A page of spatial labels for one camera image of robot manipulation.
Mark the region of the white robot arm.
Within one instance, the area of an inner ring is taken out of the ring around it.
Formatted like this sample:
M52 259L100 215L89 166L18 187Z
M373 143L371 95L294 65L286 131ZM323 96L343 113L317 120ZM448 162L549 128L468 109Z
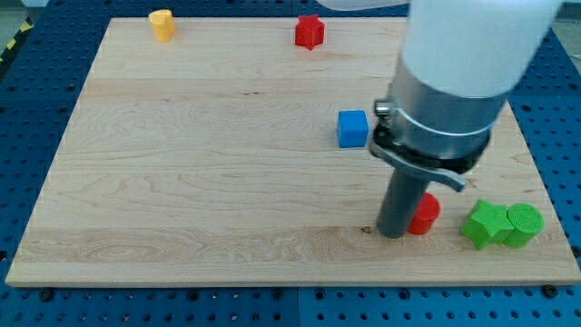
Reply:
M562 0L411 0L390 81L383 148L452 160L479 155Z

